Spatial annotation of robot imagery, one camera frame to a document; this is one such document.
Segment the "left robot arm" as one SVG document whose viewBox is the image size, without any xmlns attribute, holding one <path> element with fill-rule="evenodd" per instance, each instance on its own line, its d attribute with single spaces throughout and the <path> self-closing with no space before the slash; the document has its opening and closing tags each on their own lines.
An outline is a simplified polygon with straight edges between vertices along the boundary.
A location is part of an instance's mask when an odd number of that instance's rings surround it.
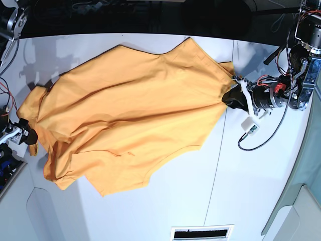
<svg viewBox="0 0 321 241">
<path fill-rule="evenodd" d="M 249 113 L 286 104 L 292 109 L 307 106 L 320 76 L 320 1 L 301 1 L 287 39 L 263 63 L 272 61 L 279 77 L 263 75 L 250 81 L 233 76 L 236 86 L 222 102 Z"/>
</svg>

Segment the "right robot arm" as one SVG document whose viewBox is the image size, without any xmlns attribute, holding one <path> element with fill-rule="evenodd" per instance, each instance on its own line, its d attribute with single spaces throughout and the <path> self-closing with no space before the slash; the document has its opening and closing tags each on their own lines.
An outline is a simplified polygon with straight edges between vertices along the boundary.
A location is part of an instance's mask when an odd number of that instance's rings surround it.
<svg viewBox="0 0 321 241">
<path fill-rule="evenodd" d="M 28 20 L 30 7 L 30 1 L 1 1 L 1 75 L 16 58 L 20 36 Z M 10 121 L 10 112 L 17 105 L 4 78 L 1 78 L 1 94 L 8 96 L 6 104 L 1 107 L 1 144 L 7 141 L 17 145 L 36 144 L 38 135 L 26 119 L 21 118 L 17 123 Z"/>
</svg>

